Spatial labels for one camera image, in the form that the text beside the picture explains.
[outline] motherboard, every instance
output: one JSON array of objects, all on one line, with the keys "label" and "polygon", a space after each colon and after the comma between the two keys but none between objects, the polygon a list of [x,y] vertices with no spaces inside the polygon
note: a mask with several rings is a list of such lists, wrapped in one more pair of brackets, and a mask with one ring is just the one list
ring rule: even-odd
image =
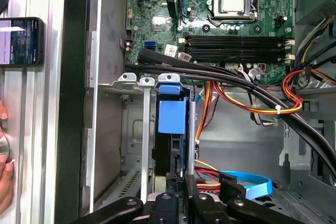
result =
[{"label": "motherboard", "polygon": [[128,0],[125,58],[145,47],[273,83],[291,65],[292,12],[293,0]]}]

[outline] smartphone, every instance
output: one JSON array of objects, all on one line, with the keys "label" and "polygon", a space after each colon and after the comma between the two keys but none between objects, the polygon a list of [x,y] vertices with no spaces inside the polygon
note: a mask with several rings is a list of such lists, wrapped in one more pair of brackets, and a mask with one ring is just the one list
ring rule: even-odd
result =
[{"label": "smartphone", "polygon": [[37,66],[44,61],[40,18],[0,18],[0,67]]}]

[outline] zip tie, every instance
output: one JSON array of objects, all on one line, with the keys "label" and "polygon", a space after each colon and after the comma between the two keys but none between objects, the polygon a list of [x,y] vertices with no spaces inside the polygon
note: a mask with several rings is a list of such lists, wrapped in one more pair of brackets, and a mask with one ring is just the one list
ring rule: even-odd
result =
[{"label": "zip tie", "polygon": [[276,105],[275,109],[277,110],[277,115],[280,115],[281,106],[280,105]]}]

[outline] hand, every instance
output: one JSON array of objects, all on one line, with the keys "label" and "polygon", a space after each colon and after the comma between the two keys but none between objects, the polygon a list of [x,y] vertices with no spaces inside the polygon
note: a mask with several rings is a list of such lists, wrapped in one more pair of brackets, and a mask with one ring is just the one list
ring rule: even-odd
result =
[{"label": "hand", "polygon": [[13,163],[6,164],[6,160],[6,155],[0,155],[0,215],[10,206],[13,196]]},{"label": "hand", "polygon": [[[0,101],[0,119],[2,120],[6,120],[8,118],[8,113],[6,108],[4,107],[2,101]],[[2,129],[0,127],[0,138],[4,135],[4,133],[2,132]]]}]

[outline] green circuit board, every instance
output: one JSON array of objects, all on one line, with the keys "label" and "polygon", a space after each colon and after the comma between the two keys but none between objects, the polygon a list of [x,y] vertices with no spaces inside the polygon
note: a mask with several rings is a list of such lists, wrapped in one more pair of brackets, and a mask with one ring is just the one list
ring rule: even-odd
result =
[{"label": "green circuit board", "polygon": [[[183,0],[182,9],[188,7],[192,13],[188,17],[182,17],[173,21],[169,16],[166,0],[144,0],[143,6],[138,5],[137,0],[128,0],[127,30],[132,33],[132,50],[126,52],[127,61],[136,62],[139,50],[143,47],[144,41],[155,41],[156,51],[164,52],[165,45],[180,46],[179,38],[183,33],[190,35],[216,35],[216,36],[286,36],[292,34],[292,2],[293,0],[258,0],[258,19],[252,23],[232,22],[222,24],[220,27],[212,25],[208,20],[209,10],[207,0]],[[276,29],[275,19],[279,16],[287,17],[284,25]],[[156,18],[164,18],[165,25],[160,30],[154,29],[153,22]],[[210,25],[210,31],[204,33],[203,25]],[[239,26],[239,31],[231,33],[230,26]],[[273,82],[285,74],[285,65],[266,65],[264,82]]]}]

